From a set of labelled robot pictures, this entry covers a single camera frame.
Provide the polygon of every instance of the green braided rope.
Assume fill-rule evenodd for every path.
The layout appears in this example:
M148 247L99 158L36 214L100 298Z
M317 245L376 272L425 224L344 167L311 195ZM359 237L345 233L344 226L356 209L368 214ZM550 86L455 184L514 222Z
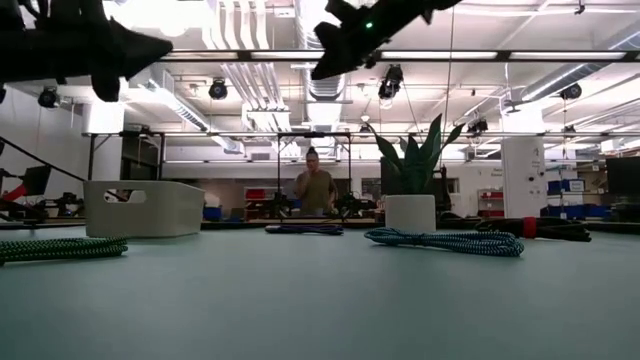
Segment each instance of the green braided rope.
M126 238L67 238L0 241L0 266L5 262L91 259L120 256L127 251Z

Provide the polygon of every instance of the white plant pot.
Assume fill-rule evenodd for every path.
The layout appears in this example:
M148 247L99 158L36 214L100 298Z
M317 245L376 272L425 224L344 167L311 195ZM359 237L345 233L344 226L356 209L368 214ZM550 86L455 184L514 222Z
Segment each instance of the white plant pot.
M433 195L389 195L384 201L385 226L409 233L436 231Z

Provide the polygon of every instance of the person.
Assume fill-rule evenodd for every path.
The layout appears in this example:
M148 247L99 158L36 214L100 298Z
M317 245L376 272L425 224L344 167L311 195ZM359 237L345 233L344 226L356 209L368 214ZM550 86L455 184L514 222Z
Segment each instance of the person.
M320 169L320 159L313 147L307 151L307 170L296 179L295 194L301 201L300 214L320 216L329 213L336 198L336 184L329 172Z

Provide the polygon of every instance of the white wall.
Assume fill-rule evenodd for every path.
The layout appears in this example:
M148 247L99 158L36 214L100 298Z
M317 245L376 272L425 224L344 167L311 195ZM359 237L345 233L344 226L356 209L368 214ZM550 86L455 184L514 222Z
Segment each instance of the white wall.
M7 89L0 104L0 134L28 152L80 177L86 177L89 140L81 137L82 117L71 116L62 109L48 110L38 106L33 96ZM22 175L28 167L40 164L5 146L0 156L0 168ZM20 180L5 179L2 190L13 190ZM57 198L63 192L82 196L82 183L57 171L52 171L45 196Z

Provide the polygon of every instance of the pillar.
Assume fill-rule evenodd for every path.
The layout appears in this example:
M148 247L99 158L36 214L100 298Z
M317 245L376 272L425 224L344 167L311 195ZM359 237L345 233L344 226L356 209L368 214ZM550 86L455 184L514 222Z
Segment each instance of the pillar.
M84 133L118 134L124 129L124 104L105 102L86 104L82 115ZM92 180L120 180L122 138L114 135L103 143L105 139L105 137L96 139Z
M522 107L519 112L503 112L502 131L544 132L542 111L535 105L534 103ZM539 136L505 138L501 146L505 217L539 217L540 209L547 206L543 138Z

